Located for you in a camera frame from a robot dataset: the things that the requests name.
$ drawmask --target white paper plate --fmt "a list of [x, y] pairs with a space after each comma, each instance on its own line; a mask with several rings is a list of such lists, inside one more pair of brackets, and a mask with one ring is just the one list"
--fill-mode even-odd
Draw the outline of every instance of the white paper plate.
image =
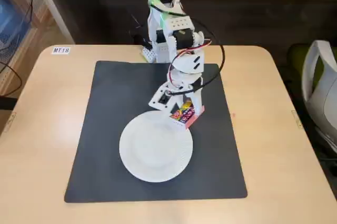
[[193, 152], [189, 130], [178, 129], [161, 111], [145, 112], [124, 128], [120, 155], [127, 170], [147, 182], [164, 182], [179, 175]]

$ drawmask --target cable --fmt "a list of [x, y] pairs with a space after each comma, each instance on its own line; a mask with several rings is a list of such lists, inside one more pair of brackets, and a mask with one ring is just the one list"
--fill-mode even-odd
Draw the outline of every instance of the cable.
[[166, 12], [162, 9], [159, 9], [157, 6], [150, 4], [150, 7], [156, 9], [157, 11], [159, 11], [160, 13], [166, 13], [168, 15], [172, 15], [172, 16], [176, 16], [176, 17], [186, 17], [187, 14], [182, 14], [182, 13], [175, 13], [175, 12]]
[[8, 92], [8, 93], [0, 96], [0, 97], [7, 97], [7, 96], [13, 94], [14, 92], [16, 92], [17, 90], [19, 90], [22, 87], [22, 83], [23, 82], [22, 82], [22, 78], [19, 76], [19, 74], [11, 66], [9, 66], [7, 63], [3, 63], [3, 62], [0, 62], [0, 64], [2, 64], [5, 67], [9, 68], [17, 76], [17, 78], [20, 81], [20, 84], [19, 84], [19, 86], [17, 88], [15, 88], [14, 90], [12, 90], [12, 91], [10, 91], [10, 92]]
[[170, 79], [170, 83], [172, 83], [173, 86], [178, 87], [178, 86], [176, 86], [176, 85], [173, 83], [172, 77], [171, 77], [171, 67], [172, 67], [174, 61], [175, 61], [177, 58], [179, 58], [180, 56], [183, 56], [184, 54], [191, 54], [191, 53], [190, 53], [191, 51], [195, 51], [195, 50], [198, 50], [198, 49], [207, 47], [207, 46], [209, 46], [209, 45], [212, 44], [212, 41], [211, 41], [211, 40], [208, 40], [208, 39], [205, 39], [205, 40], [208, 41], [206, 44], [203, 44], [203, 45], [200, 45], [200, 46], [196, 46], [196, 47], [192, 47], [192, 48], [184, 49], [183, 51], [181, 51], [180, 53], [178, 53], [178, 55], [172, 60], [172, 62], [170, 63], [170, 65], [169, 65], [169, 67], [168, 67], [168, 78]]
[[[20, 23], [19, 26], [16, 28], [16, 29], [19, 29], [19, 31], [17, 32], [17, 34], [15, 34], [15, 35], [17, 35], [16, 46], [15, 46], [16, 49], [17, 49], [17, 47], [18, 47], [18, 45], [19, 45], [19, 42], [20, 42], [21, 31], [22, 31], [22, 25], [23, 25], [23, 23], [24, 23], [24, 20], [27, 19], [28, 13], [30, 13], [30, 14], [29, 14], [28, 25], [32, 22], [32, 19], [33, 19], [33, 9], [34, 9], [34, 5], [33, 5], [33, 4], [34, 4], [34, 0], [30, 0], [29, 8], [27, 9], [27, 11], [26, 11], [26, 13], [25, 13], [25, 16], [22, 18], [21, 23]], [[12, 42], [10, 42], [10, 43], [8, 44], [7, 47], [1, 48], [1, 49], [0, 49], [0, 52], [1, 52], [1, 51], [4, 51], [4, 50], [6, 50], [6, 49], [8, 49], [8, 48], [11, 46], [11, 43], [12, 43]], [[7, 61], [6, 63], [0, 61], [0, 64], [2, 64], [2, 65], [4, 66], [4, 67], [0, 70], [0, 74], [3, 73], [4, 70], [5, 70], [6, 68], [9, 68], [9, 69], [10, 69], [10, 70], [17, 76], [17, 78], [18, 78], [19, 81], [20, 81], [20, 84], [19, 84], [19, 86], [18, 86], [17, 88], [15, 88], [14, 90], [12, 90], [12, 91], [10, 91], [10, 92], [4, 94], [4, 95], [0, 95], [0, 97], [7, 97], [7, 96], [13, 94], [14, 92], [18, 91], [18, 90], [22, 87], [22, 84], [23, 84], [22, 78], [19, 76], [19, 74], [18, 74], [18, 73], [17, 73], [11, 66], [9, 66], [9, 62], [11, 61], [11, 59], [12, 59], [12, 58], [9, 58], [8, 61]]]
[[[165, 14], [168, 14], [168, 15], [172, 15], [172, 16], [178, 16], [178, 17], [184, 17], [184, 16], [187, 16], [186, 14], [181, 14], [181, 13], [174, 13], [174, 12], [167, 12], [167, 11], [163, 11], [162, 9], [159, 9], [158, 7], [156, 7], [155, 5], [153, 4], [150, 4], [150, 7], [156, 9], [157, 11], [161, 12], [161, 13], [165, 13]], [[197, 22], [200, 26], [202, 26], [204, 29], [206, 29], [206, 31], [208, 31], [208, 33], [213, 37], [213, 39], [216, 41], [217, 45], [220, 46], [220, 49], [221, 49], [221, 52], [222, 52], [222, 62], [221, 62], [221, 65], [219, 67], [219, 70], [218, 72], [210, 79], [208, 80], [207, 82], [205, 82], [204, 84], [200, 85], [199, 87], [196, 87], [192, 90], [189, 90], [189, 91], [179, 91], [179, 92], [172, 92], [171, 95], [172, 96], [176, 96], [176, 95], [183, 95], [183, 94], [188, 94], [188, 93], [191, 93], [191, 92], [195, 92], [201, 88], [204, 88], [205, 86], [207, 86], [208, 84], [210, 84], [211, 82], [213, 82], [220, 74], [221, 74], [221, 71], [222, 71], [222, 68], [223, 68], [223, 65], [225, 63], [225, 60], [226, 60], [226, 55], [225, 55], [225, 49], [223, 48], [223, 45], [221, 45], [221, 42], [219, 41], [219, 39], [215, 36], [215, 34], [208, 29], [208, 27], [203, 24], [201, 21], [195, 19], [195, 18], [192, 18], [190, 17], [191, 20], [193, 20], [194, 22]]]
[[319, 158], [320, 161], [336, 162], [337, 158]]

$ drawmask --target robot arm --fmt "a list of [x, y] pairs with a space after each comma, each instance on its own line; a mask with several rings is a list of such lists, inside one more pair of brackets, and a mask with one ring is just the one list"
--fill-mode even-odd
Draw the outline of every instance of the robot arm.
[[[203, 83], [205, 38], [195, 32], [180, 0], [148, 0], [148, 35], [158, 63], [170, 63], [165, 82], [155, 93], [149, 105], [170, 112], [175, 104], [183, 105], [183, 95], [174, 92], [190, 91]], [[186, 94], [193, 103], [196, 115], [203, 112], [201, 90]]]

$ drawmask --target red wire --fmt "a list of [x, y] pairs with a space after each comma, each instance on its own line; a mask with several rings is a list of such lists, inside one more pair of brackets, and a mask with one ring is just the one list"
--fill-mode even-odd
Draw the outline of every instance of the red wire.
[[178, 53], [178, 55], [173, 59], [172, 63], [171, 63], [170, 66], [168, 67], [168, 78], [170, 79], [170, 83], [171, 83], [173, 86], [175, 86], [175, 85], [173, 84], [172, 77], [171, 77], [171, 67], [172, 67], [172, 64], [173, 64], [174, 60], [177, 59], [177, 58], [179, 58], [180, 56], [184, 55], [186, 52], [194, 51], [194, 50], [197, 50], [197, 49], [200, 49], [200, 48], [209, 46], [211, 43], [212, 43], [212, 41], [209, 40], [209, 42], [206, 43], [206, 44], [203, 44], [203, 45], [200, 45], [200, 46], [196, 46], [196, 47], [187, 48], [187, 49], [184, 49], [184, 50], [180, 51], [180, 53]]

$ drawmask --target gray mat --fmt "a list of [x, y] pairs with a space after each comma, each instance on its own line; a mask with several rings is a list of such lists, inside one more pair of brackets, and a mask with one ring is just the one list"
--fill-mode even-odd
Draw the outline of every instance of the gray mat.
[[[204, 79], [218, 70], [206, 64]], [[192, 125], [187, 168], [163, 183], [132, 176], [119, 155], [124, 127], [152, 110], [166, 64], [97, 62], [80, 141], [64, 200], [71, 203], [245, 198], [247, 190], [221, 78], [203, 89], [204, 114]]]

